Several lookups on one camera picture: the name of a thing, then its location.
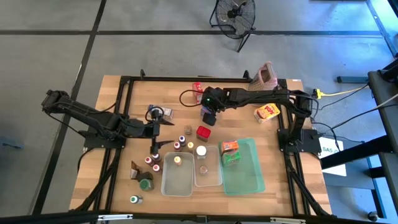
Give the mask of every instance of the black fan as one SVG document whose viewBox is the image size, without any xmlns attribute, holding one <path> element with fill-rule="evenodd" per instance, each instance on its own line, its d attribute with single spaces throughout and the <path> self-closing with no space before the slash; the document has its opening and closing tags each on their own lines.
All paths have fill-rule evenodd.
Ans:
<svg viewBox="0 0 398 224">
<path fill-rule="evenodd" d="M 211 23 L 216 13 L 217 25 Z M 217 0 L 210 16 L 210 25 L 218 26 L 222 33 L 232 39 L 242 39 L 238 52 L 248 40 L 256 19 L 256 3 L 254 0 Z"/>
</svg>

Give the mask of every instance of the wooden table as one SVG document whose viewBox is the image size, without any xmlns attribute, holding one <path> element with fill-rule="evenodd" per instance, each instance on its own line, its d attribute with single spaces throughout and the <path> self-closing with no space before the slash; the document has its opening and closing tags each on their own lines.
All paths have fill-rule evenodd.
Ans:
<svg viewBox="0 0 398 224">
<path fill-rule="evenodd" d="M 104 76 L 99 90 L 97 110 L 103 110 L 116 100 L 120 76 Z M 302 90 L 300 80 L 287 80 L 288 89 Z M 213 87 L 241 87 L 247 83 L 202 83 L 203 88 Z M 189 82 L 145 82 L 136 81 L 132 89 L 132 98 L 129 115 L 144 121 L 144 114 L 148 104 L 165 106 L 174 110 L 172 122 L 175 126 L 162 126 L 158 141 L 174 140 L 183 135 L 183 127 L 190 124 L 193 132 L 199 125 L 211 129 L 208 143 L 196 139 L 195 133 L 187 136 L 187 141 L 198 145 L 217 145 L 219 141 L 231 139 L 253 138 L 261 163 L 262 174 L 266 184 L 265 192 L 244 196 L 227 197 L 223 186 L 196 187 L 190 197 L 165 197 L 160 192 L 161 174 L 154 174 L 155 189 L 144 192 L 135 180 L 131 180 L 130 168 L 133 160 L 141 166 L 143 171 L 152 171 L 144 163 L 149 155 L 150 139 L 128 139 L 126 147 L 121 153 L 121 161 L 114 189 L 112 212 L 139 212 L 139 213 L 178 213 L 178 214 L 205 214 L 205 215 L 279 215 L 292 216 L 289 188 L 283 154 L 279 151 L 276 130 L 279 128 L 277 118 L 263 124 L 258 124 L 253 116 L 255 107 L 247 105 L 237 110 L 229 109 L 217 115 L 217 122 L 213 127 L 207 126 L 200 119 L 200 107 L 187 108 L 179 103 L 178 97 L 182 91 L 191 89 Z M 192 93 L 182 97 L 186 104 L 194 104 Z M 311 128 L 308 121 L 305 128 Z M 173 145 L 162 147 L 160 154 L 173 151 Z M 331 213 L 325 181 L 319 160 L 307 153 L 301 153 L 305 184 L 317 202 L 324 210 Z M 93 190 L 97 184 L 103 161 L 104 149 L 94 149 L 82 160 L 80 171 L 75 184 L 70 208 L 76 208 Z M 104 188 L 101 207 L 104 208 L 107 186 Z M 141 195 L 144 202 L 140 205 L 132 204 L 129 199 L 132 195 Z M 296 187 L 298 209 L 303 213 L 300 191 Z"/>
</svg>

